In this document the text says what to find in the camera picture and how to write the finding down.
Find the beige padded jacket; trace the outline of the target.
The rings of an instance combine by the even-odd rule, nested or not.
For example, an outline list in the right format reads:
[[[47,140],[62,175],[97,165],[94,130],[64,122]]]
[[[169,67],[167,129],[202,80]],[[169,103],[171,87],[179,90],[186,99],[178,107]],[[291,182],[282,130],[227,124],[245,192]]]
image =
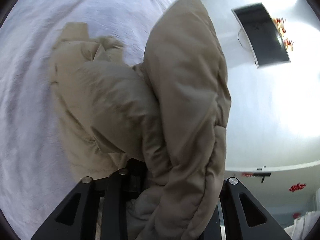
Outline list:
[[[74,178],[142,161],[148,184],[127,206],[129,239],[199,237],[223,185],[231,107],[225,57],[201,0],[177,0],[135,66],[124,63],[121,42],[69,22],[49,70]]]

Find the red flower wall sticker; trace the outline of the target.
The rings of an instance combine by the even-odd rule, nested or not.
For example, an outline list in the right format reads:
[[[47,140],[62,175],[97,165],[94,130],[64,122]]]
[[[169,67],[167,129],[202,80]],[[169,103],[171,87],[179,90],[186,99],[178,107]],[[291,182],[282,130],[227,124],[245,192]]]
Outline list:
[[[306,187],[306,184],[298,183],[298,184],[292,185],[289,188],[289,191],[290,192],[300,191],[300,190],[303,190],[305,187]]]

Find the wall mounted television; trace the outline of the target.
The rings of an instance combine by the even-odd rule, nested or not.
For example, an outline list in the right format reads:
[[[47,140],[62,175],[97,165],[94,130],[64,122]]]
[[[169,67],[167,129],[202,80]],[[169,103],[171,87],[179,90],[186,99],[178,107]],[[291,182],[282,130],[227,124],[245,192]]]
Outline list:
[[[248,39],[258,68],[290,62],[284,40],[263,3],[235,8],[232,12]]]

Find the red wall decoration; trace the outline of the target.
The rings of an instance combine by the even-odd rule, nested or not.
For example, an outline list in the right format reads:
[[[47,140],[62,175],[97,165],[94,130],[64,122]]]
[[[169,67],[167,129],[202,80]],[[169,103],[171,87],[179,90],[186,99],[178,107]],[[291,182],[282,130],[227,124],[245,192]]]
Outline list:
[[[287,51],[293,51],[293,41],[288,38],[287,29],[285,28],[286,20],[284,18],[273,18],[272,20],[281,35]]]

